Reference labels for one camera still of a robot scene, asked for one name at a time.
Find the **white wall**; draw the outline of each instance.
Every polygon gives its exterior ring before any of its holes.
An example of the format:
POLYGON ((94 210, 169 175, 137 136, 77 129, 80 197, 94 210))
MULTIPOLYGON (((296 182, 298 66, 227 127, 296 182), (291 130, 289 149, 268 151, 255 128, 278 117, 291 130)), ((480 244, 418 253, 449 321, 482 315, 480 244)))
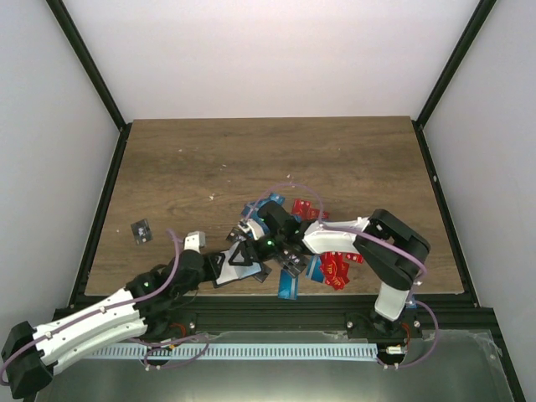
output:
POLYGON ((536 400, 536 3, 497 2, 425 128, 480 300, 536 400))
POLYGON ((477 0, 65 0, 127 120, 417 117, 477 0))
POLYGON ((0 26, 1 347, 68 302, 117 130, 45 1, 5 2, 0 26))

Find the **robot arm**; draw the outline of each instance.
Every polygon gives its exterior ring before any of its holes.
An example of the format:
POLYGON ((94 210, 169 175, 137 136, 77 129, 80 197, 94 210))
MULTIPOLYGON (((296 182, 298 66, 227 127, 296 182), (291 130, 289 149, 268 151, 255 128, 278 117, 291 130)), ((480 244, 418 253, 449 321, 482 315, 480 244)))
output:
POLYGON ((291 276, 297 276, 306 268, 304 255, 357 251, 382 280, 374 310, 393 322, 404 310, 419 267, 355 232, 393 240, 394 246, 421 262, 430 252, 430 245, 424 239, 382 209, 366 219, 322 225, 313 220, 298 222, 279 204, 269 202, 259 209, 258 216, 268 231, 253 220, 242 222, 239 241, 228 250, 201 254, 204 233, 188 234, 173 278, 155 297, 138 301, 168 280, 173 273, 174 259, 168 265, 157 265, 138 275, 125 288, 81 312, 37 327, 22 322, 12 328, 2 350, 4 362, 25 345, 44 339, 7 366, 5 371, 13 397, 34 394, 48 385, 54 375, 107 345, 129 338, 158 338, 168 328, 168 311, 178 297, 205 281, 212 281, 216 287, 249 276, 262 281, 269 270, 264 263, 273 259, 291 276), (124 305, 108 309, 116 303, 124 305), (81 319, 88 313, 93 315, 81 319), (70 325, 54 331, 65 324, 70 325))

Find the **blue object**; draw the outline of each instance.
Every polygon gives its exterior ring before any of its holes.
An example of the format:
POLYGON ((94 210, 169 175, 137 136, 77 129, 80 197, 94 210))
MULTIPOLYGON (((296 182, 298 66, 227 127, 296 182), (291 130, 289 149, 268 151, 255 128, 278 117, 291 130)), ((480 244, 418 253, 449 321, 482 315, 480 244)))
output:
MULTIPOLYGON (((259 211, 259 208, 262 207, 264 204, 268 203, 269 201, 275 201, 279 205, 283 205, 285 203, 285 197, 276 193, 271 193, 268 196, 268 198, 264 198, 261 201, 259 201, 259 203, 255 207, 255 210, 250 216, 250 219, 253 219, 257 224, 259 224, 265 233, 268 233, 270 230, 265 225, 265 223, 262 220, 260 220, 259 215, 257 213, 259 211)), ((245 218, 247 216, 247 214, 251 211, 251 208, 253 207, 253 205, 255 205, 255 202, 247 203, 244 206, 244 209, 242 209, 242 213, 241 213, 242 217, 245 218)))
POLYGON ((305 277, 309 278, 311 281, 324 283, 324 274, 322 271, 320 271, 320 265, 322 262, 320 261, 320 255, 314 255, 309 260, 309 265, 306 269, 305 277))
POLYGON ((277 297, 280 299, 296 300, 298 298, 298 277, 293 278, 285 270, 281 270, 277 297))

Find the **black plastic part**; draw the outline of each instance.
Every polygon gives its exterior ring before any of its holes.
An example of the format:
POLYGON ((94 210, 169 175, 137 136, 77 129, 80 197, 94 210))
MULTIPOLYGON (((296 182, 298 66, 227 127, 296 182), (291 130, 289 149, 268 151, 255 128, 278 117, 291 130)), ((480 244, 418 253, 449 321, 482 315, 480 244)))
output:
MULTIPOLYGON (((8 339, 2 349, 2 360, 5 362, 22 346, 34 340, 34 330, 27 322, 21 322, 11 328, 8 339)), ((52 368, 46 367, 41 361, 35 346, 15 358, 6 369, 9 388, 15 399, 22 399, 34 394, 52 381, 52 368)))
POLYGON ((280 230, 291 218, 291 215, 275 201, 268 201, 260 207, 257 215, 263 219, 272 236, 280 233, 280 230))
POLYGON ((140 336, 142 340, 153 340, 163 336, 169 327, 169 314, 162 312, 160 315, 151 316, 150 320, 147 320, 147 330, 140 336))
POLYGON ((264 263, 260 263, 260 267, 262 268, 262 271, 254 274, 253 277, 260 283, 263 283, 271 273, 271 268, 264 263))
POLYGON ((259 262, 253 246, 253 240, 240 241, 227 262, 236 266, 250 266, 254 262, 259 262))
POLYGON ((446 62, 445 68, 441 72, 439 79, 435 83, 434 89, 428 96, 428 99, 417 118, 417 124, 420 128, 426 126, 426 123, 445 93, 446 88, 451 83, 452 77, 454 77, 454 74, 466 56, 467 50, 469 50, 472 42, 477 37, 480 28, 486 21, 488 14, 492 11, 496 1, 497 0, 481 0, 478 3, 477 8, 461 34, 451 57, 446 62))
POLYGON ((132 294, 133 298, 146 296, 158 289, 164 279, 157 271, 143 272, 133 280, 127 282, 125 288, 132 294))
POLYGON ((152 240, 152 231, 147 219, 131 224, 131 229, 137 245, 143 245, 152 240))
POLYGON ((247 239, 247 237, 246 237, 245 233, 242 230, 240 230, 239 228, 237 228, 237 227, 234 227, 229 232, 229 234, 227 235, 227 238, 226 238, 226 240, 229 241, 230 243, 234 243, 236 241, 244 241, 246 239, 247 239))
MULTIPOLYGON (((393 245, 425 262, 430 244, 407 224, 385 209, 376 209, 368 218, 364 233, 380 239, 393 239, 393 245)), ((401 291, 408 291, 419 273, 419 267, 410 260, 387 250, 370 240, 357 236, 354 247, 363 256, 379 279, 401 291)))
POLYGON ((221 268, 224 263, 223 253, 210 253, 204 255, 204 269, 207 281, 216 281, 221 274, 221 268))
POLYGON ((283 253, 277 256, 276 260, 281 264, 281 269, 285 270, 293 278, 298 277, 307 268, 305 257, 292 250, 284 250, 283 253))
POLYGON ((347 334, 350 339, 367 339, 371 343, 402 343, 407 333, 402 328, 405 323, 413 339, 422 338, 420 328, 415 328, 413 322, 417 320, 416 310, 405 310, 396 322, 390 322, 374 313, 363 314, 350 312, 345 315, 347 334))
MULTIPOLYGON (((162 270, 162 273, 168 277, 171 275, 173 269, 173 264, 175 258, 167 264, 167 267, 162 270)), ((180 259, 178 261, 177 274, 172 279, 172 285, 178 284, 182 285, 184 282, 184 276, 188 274, 188 277, 193 278, 192 280, 186 280, 187 282, 196 281, 197 285, 205 281, 205 269, 204 269, 205 259, 195 250, 185 250, 181 253, 180 259)))
POLYGON ((90 51, 85 46, 84 40, 80 36, 75 22, 71 18, 69 11, 62 0, 47 0, 50 10, 58 20, 59 26, 63 29, 65 37, 69 40, 70 45, 75 51, 78 59, 82 63, 85 72, 90 77, 93 86, 101 97, 102 103, 110 113, 111 119, 116 123, 117 129, 122 131, 126 128, 125 119, 121 115, 116 102, 111 97, 111 93, 102 78, 100 71, 97 69, 95 61, 91 57, 90 51))
POLYGON ((95 219, 93 220, 93 225, 91 225, 90 235, 85 245, 84 254, 82 255, 82 261, 80 262, 80 268, 78 269, 78 274, 76 276, 75 286, 73 287, 73 291, 70 295, 70 305, 88 300, 88 297, 85 295, 85 286, 87 285, 91 267, 93 266, 97 245, 99 244, 99 239, 101 238, 102 227, 104 226, 106 213, 108 212, 111 195, 113 194, 114 186, 116 185, 117 174, 119 173, 119 167, 123 159, 123 154, 125 153, 126 141, 130 135, 131 128, 132 123, 129 123, 126 126, 126 129, 119 134, 116 150, 114 151, 114 155, 111 159, 110 169, 108 170, 108 175, 106 176, 106 181, 104 183, 104 188, 102 189, 99 204, 97 205, 95 219))
POLYGON ((425 134, 415 121, 413 121, 413 128, 415 130, 417 142, 419 143, 420 152, 422 153, 422 157, 425 161, 426 171, 428 172, 432 189, 434 190, 435 200, 437 202, 437 206, 439 207, 441 218, 443 219, 446 236, 451 245, 452 255, 454 256, 454 261, 456 262, 456 267, 460 275, 463 290, 471 298, 473 306, 478 307, 479 301, 477 291, 472 283, 471 274, 469 273, 466 259, 463 255, 463 251, 461 250, 460 240, 456 234, 454 222, 452 221, 451 213, 449 212, 448 205, 446 204, 445 195, 443 194, 443 189, 441 188, 441 181, 437 176, 436 167, 434 166, 430 149, 426 143, 425 134))
POLYGON ((263 236, 255 242, 255 255, 259 262, 271 260, 278 251, 276 240, 269 235, 263 236))

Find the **black object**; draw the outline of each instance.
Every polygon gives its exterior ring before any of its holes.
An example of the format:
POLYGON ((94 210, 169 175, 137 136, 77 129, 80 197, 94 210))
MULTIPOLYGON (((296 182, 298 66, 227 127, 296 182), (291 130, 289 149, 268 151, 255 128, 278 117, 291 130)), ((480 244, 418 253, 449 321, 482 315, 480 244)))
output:
MULTIPOLYGON (((34 340, 34 330, 28 321, 21 322, 11 328, 8 340, 2 349, 2 359, 5 362, 22 346, 34 340)), ((11 395, 22 399, 46 387, 53 378, 52 366, 46 367, 35 346, 15 358, 6 369, 11 395)))
MULTIPOLYGON (((368 221, 364 233, 383 240, 392 239, 394 246, 425 262, 430 244, 407 224, 385 209, 376 209, 368 221)), ((411 289, 419 273, 415 263, 363 237, 357 236, 353 246, 387 285, 400 291, 411 289)))
POLYGON ((110 169, 104 182, 104 188, 97 205, 95 213, 95 219, 91 225, 90 235, 85 245, 84 254, 82 255, 82 261, 80 262, 80 268, 76 275, 75 285, 73 291, 70 294, 69 304, 74 305, 77 302, 84 302, 84 299, 91 300, 91 297, 85 295, 85 287, 89 278, 91 267, 93 266, 93 260, 97 252, 97 245, 101 238, 102 228, 106 213, 108 212, 108 206, 110 205, 111 195, 113 194, 114 187, 116 186, 117 174, 119 173, 119 167, 123 160, 123 155, 126 148, 126 140, 131 133, 132 123, 126 126, 126 130, 123 130, 117 139, 116 150, 114 151, 111 159, 110 169))
POLYGON ((416 328, 413 323, 417 320, 416 310, 406 310, 404 315, 396 322, 385 320, 382 316, 372 311, 369 314, 361 312, 351 312, 346 315, 346 322, 351 322, 347 326, 348 338, 374 339, 375 343, 403 343, 407 337, 402 324, 406 324, 412 339, 422 338, 422 331, 416 328))
POLYGON ((238 242, 228 262, 235 266, 250 266, 255 262, 260 262, 255 253, 255 241, 246 239, 238 242))
POLYGON ((260 264, 260 268, 262 268, 262 271, 254 274, 253 277, 260 283, 263 283, 271 273, 271 268, 264 263, 260 264))
POLYGON ((292 252, 292 250, 283 250, 276 260, 281 264, 281 269, 288 272, 293 278, 298 277, 306 268, 307 260, 299 253, 292 252))
POLYGON ((97 93, 101 97, 102 103, 110 113, 110 116, 114 123, 116 123, 117 129, 123 131, 126 128, 125 119, 121 115, 116 102, 111 97, 111 93, 102 78, 100 71, 97 69, 95 61, 91 57, 90 51, 84 44, 84 40, 80 36, 78 29, 75 26, 75 22, 70 17, 69 11, 64 5, 62 0, 47 0, 50 10, 58 20, 59 26, 63 29, 65 36, 69 40, 70 45, 73 47, 78 59, 82 63, 85 72, 90 77, 93 86, 97 93))
POLYGON ((445 225, 446 237, 451 245, 452 255, 454 256, 456 268, 458 269, 458 274, 460 275, 463 291, 471 298, 473 306, 478 307, 479 303, 477 291, 472 283, 471 274, 469 273, 469 268, 467 268, 466 259, 461 251, 460 240, 456 234, 454 222, 452 221, 451 213, 449 212, 448 205, 446 204, 445 195, 443 194, 443 189, 441 188, 441 181, 437 176, 436 168, 434 166, 434 162, 432 161, 432 156, 430 155, 430 149, 428 148, 428 144, 426 144, 425 134, 422 131, 422 128, 419 128, 419 125, 416 121, 413 121, 413 128, 415 130, 417 142, 419 143, 420 152, 422 153, 422 157, 425 161, 426 171, 428 172, 428 177, 430 178, 430 184, 434 190, 435 200, 437 202, 437 206, 439 207, 441 218, 443 219, 443 225, 445 225))
POLYGON ((137 244, 142 245, 152 240, 152 232, 147 219, 131 224, 131 229, 137 244))
POLYGON ((226 238, 226 240, 229 241, 230 243, 234 243, 236 241, 244 241, 246 239, 247 239, 247 237, 246 237, 245 233, 242 230, 240 230, 239 228, 237 228, 237 227, 234 227, 229 232, 229 234, 227 235, 227 238, 226 238))
POLYGON ((461 62, 466 56, 467 50, 469 50, 473 40, 477 37, 480 28, 492 11, 496 1, 497 0, 480 0, 478 3, 477 8, 461 34, 456 47, 452 51, 451 57, 446 62, 445 68, 441 72, 439 79, 435 83, 434 89, 428 96, 428 99, 417 118, 417 126, 421 129, 426 126, 426 123, 445 93, 446 88, 451 83, 452 77, 454 77, 458 67, 460 67, 461 62))

